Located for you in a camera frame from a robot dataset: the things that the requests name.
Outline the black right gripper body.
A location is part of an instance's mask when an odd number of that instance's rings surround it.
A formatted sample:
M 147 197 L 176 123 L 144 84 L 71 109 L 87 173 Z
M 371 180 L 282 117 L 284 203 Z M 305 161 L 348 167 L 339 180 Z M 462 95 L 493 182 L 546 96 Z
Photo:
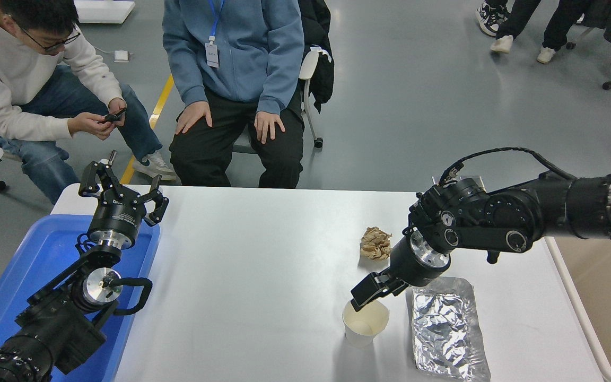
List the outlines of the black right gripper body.
M 407 234 L 390 252 L 390 274 L 415 287 L 428 285 L 441 275 L 441 253 L 420 233 Z

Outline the person's left hand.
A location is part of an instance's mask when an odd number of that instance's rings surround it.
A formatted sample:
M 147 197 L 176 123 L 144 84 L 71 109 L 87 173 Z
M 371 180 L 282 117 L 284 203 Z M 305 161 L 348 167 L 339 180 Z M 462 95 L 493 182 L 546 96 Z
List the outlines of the person's left hand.
M 127 103 L 122 98 L 114 98 L 108 103 L 108 110 L 111 115 L 118 116 L 118 119 L 112 119 L 113 127 L 121 127 L 124 125 L 126 118 Z
M 257 133 L 257 140 L 261 144 L 276 138 L 276 132 L 286 133 L 286 128 L 278 114 L 266 111 L 258 111 L 254 120 L 254 127 Z

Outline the person's right hand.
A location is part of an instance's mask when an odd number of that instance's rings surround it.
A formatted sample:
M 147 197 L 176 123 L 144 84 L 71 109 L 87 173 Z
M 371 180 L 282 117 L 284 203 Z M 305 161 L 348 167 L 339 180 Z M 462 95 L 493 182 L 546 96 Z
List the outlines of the person's right hand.
M 207 101 L 192 102 L 180 113 L 174 131 L 175 135 L 185 134 L 196 123 L 203 120 L 206 126 L 213 128 L 213 117 Z
M 67 127 L 71 136 L 74 136 L 76 133 L 83 132 L 104 141 L 116 128 L 116 123 L 106 121 L 105 117 L 101 115 L 92 114 L 90 112 L 82 112 L 74 118 L 68 119 Z

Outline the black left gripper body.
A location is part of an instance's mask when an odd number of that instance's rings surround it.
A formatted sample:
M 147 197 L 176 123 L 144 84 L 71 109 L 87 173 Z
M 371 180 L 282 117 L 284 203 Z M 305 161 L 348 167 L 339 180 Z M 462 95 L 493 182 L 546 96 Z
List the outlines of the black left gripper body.
M 143 205 L 133 205 L 131 202 L 122 203 L 115 199 L 99 200 L 92 222 L 89 225 L 89 238 L 99 241 L 100 235 L 105 232 L 116 232 L 129 241 L 134 241 L 145 215 Z

